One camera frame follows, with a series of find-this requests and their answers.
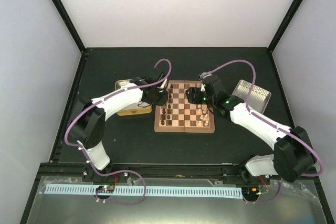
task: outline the robotic arm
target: robotic arm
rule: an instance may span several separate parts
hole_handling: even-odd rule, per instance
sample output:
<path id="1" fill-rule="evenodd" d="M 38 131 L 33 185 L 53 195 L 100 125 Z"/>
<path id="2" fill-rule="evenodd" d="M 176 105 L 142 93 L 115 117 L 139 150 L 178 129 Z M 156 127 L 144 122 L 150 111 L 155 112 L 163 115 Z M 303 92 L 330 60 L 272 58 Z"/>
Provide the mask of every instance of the robotic arm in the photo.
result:
<path id="1" fill-rule="evenodd" d="M 98 170 L 103 170 L 109 163 L 110 158 L 106 154 L 102 143 L 105 121 L 119 110 L 128 105 L 140 101 L 154 105 L 165 105 L 168 99 L 167 79 L 156 86 L 141 88 L 143 85 L 151 84 L 162 80 L 165 75 L 159 69 L 154 69 L 154 78 L 136 77 L 130 80 L 123 90 L 116 90 L 99 98 L 80 99 L 74 107 L 70 122 L 92 104 L 102 101 L 92 110 L 82 116 L 70 131 L 70 139 L 77 141 L 85 148 L 87 155 Z"/>
<path id="2" fill-rule="evenodd" d="M 236 123 L 267 143 L 274 154 L 255 156 L 245 163 L 245 171 L 252 176 L 279 175 L 288 182 L 294 182 L 316 163 L 315 157 L 300 143 L 293 140 L 281 128 L 309 144 L 307 132 L 301 127 L 291 129 L 266 116 L 248 110 L 243 99 L 227 95 L 222 81 L 216 75 L 200 75 L 202 86 L 189 88 L 186 96 L 189 103 L 206 104 L 213 112 L 233 123 Z"/>

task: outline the white robotic arm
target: white robotic arm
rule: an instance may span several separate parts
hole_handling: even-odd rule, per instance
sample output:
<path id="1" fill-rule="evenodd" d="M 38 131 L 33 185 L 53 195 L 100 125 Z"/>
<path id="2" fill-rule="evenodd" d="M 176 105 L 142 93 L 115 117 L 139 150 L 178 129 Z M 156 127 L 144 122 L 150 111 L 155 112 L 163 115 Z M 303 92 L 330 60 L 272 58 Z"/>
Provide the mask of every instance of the white robotic arm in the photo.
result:
<path id="1" fill-rule="evenodd" d="M 297 126 L 291 129 L 252 108 L 248 111 L 243 99 L 226 94 L 222 81 L 216 75 L 207 74 L 202 83 L 202 87 L 191 87 L 186 91 L 189 103 L 206 104 L 217 115 L 248 129 L 274 151 L 272 155 L 254 156 L 247 160 L 244 167 L 250 175 L 279 175 L 293 182 L 314 165 L 315 157 L 303 145 L 282 132 L 290 132 L 309 144 L 307 132 L 303 128 Z"/>
<path id="2" fill-rule="evenodd" d="M 127 89 L 134 86 L 136 86 L 134 83 L 128 83 L 124 88 Z M 104 95 L 103 97 L 94 98 L 91 101 L 92 103 L 98 102 L 100 100 L 104 101 L 104 98 L 110 96 L 112 93 Z M 98 104 L 97 107 L 104 110 L 105 121 L 107 121 L 108 118 L 113 116 L 119 110 L 122 110 L 128 105 L 140 102 L 142 99 L 142 94 L 143 91 L 141 89 L 127 90 L 126 92 L 112 96 L 108 100 Z M 95 147 L 85 150 L 90 160 L 98 170 L 103 170 L 110 163 L 110 157 L 106 154 L 102 140 Z"/>

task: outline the black frame edge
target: black frame edge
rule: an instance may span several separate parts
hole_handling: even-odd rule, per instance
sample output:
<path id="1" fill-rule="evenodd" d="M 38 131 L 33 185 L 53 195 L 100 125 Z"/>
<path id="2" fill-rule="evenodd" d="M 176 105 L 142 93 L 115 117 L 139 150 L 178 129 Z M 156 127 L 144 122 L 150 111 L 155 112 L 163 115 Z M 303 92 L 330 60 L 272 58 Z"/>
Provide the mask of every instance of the black frame edge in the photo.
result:
<path id="1" fill-rule="evenodd" d="M 61 0 L 52 0 L 52 2 L 54 3 L 59 15 L 61 16 L 62 20 L 64 21 L 65 25 L 67 26 L 71 36 L 73 37 L 75 43 L 77 44 L 77 47 L 79 49 L 79 51 L 84 52 L 85 51 L 85 46 L 82 42 L 82 40 L 80 39 L 75 26 L 73 25 L 63 3 Z"/>
<path id="2" fill-rule="evenodd" d="M 278 45 L 280 39 L 282 38 L 282 36 L 284 35 L 289 23 L 291 22 L 292 18 L 294 17 L 296 11 L 298 10 L 299 6 L 301 5 L 303 0 L 293 0 L 293 2 L 291 3 L 284 19 L 282 20 L 277 32 L 275 33 L 271 43 L 268 46 L 268 50 L 270 50 L 271 52 L 274 51 L 274 49 L 276 48 L 276 46 Z"/>
<path id="3" fill-rule="evenodd" d="M 67 123 L 68 123 L 69 118 L 70 118 L 72 106 L 73 106 L 74 101 L 75 101 L 77 89 L 78 89 L 78 86 L 79 86 L 79 82 L 80 82 L 82 73 L 84 71 L 84 67 L 85 67 L 87 58 L 88 58 L 88 53 L 85 51 L 85 52 L 82 53 L 82 55 L 80 57 L 78 67 L 77 67 L 77 70 L 76 70 L 76 74 L 75 74 L 75 77 L 74 77 L 74 81 L 72 82 L 69 97 L 68 97 L 67 103 L 65 105 L 65 109 L 64 109 L 62 119 L 60 121 L 60 126 L 59 126 L 57 134 L 56 134 L 56 139 L 55 139 L 53 148 L 51 150 L 49 160 L 52 161 L 52 162 L 55 160 L 55 152 L 56 152 L 57 146 L 59 144 L 59 140 L 62 139 L 62 136 L 65 134 Z"/>
<path id="4" fill-rule="evenodd" d="M 295 127 L 294 120 L 293 120 L 292 114 L 290 112 L 288 101 L 287 101 L 287 98 L 286 98 L 286 95 L 285 95 L 285 91 L 283 89 L 283 86 L 282 86 L 282 83 L 281 83 L 281 80 L 280 80 L 280 75 L 279 75 L 277 66 L 275 64 L 273 54 L 272 54 L 272 52 L 270 50 L 268 50 L 268 55 L 269 55 L 269 58 L 270 58 L 270 60 L 272 62 L 272 65 L 273 65 L 273 68 L 274 68 L 274 73 L 276 75 L 278 84 L 280 86 L 280 91 L 281 91 L 281 95 L 282 95 L 283 101 L 284 101 L 284 103 L 286 105 L 286 111 L 287 111 L 287 114 L 288 114 L 288 117 L 289 117 L 289 120 L 290 120 L 290 126 L 291 127 Z"/>
<path id="5" fill-rule="evenodd" d="M 318 179 L 318 182 L 315 182 L 315 188 L 318 194 L 318 197 L 320 199 L 321 202 L 321 206 L 322 206 L 322 210 L 325 216 L 325 220 L 327 221 L 328 224 L 335 224 L 334 218 L 332 216 L 326 195 L 324 194 L 324 190 L 321 184 L 320 179 Z"/>

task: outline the white enclosure panel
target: white enclosure panel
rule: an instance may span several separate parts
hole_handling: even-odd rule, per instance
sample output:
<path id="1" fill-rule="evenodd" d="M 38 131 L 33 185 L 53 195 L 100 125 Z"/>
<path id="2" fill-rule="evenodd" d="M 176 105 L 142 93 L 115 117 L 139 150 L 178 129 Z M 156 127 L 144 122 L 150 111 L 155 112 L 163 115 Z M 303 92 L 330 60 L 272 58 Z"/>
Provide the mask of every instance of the white enclosure panel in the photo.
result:
<path id="1" fill-rule="evenodd" d="M 336 1 L 304 0 L 274 55 L 295 123 L 325 162 L 322 186 L 336 218 Z"/>
<path id="2" fill-rule="evenodd" d="M 51 0 L 0 0 L 0 216 L 19 223 L 80 52 Z"/>
<path id="3" fill-rule="evenodd" d="M 87 47 L 266 47 L 293 0 L 62 0 Z"/>

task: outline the wooden chessboard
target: wooden chessboard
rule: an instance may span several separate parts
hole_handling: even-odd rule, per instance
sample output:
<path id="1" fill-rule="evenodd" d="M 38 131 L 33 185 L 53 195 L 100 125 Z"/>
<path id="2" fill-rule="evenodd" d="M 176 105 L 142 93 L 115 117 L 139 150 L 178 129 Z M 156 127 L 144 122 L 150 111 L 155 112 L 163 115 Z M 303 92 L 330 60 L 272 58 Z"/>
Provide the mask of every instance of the wooden chessboard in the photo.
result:
<path id="1" fill-rule="evenodd" d="M 206 105 L 188 103 L 185 91 L 200 87 L 200 81 L 169 81 L 169 98 L 165 106 L 156 106 L 154 131 L 214 133 L 214 115 Z"/>

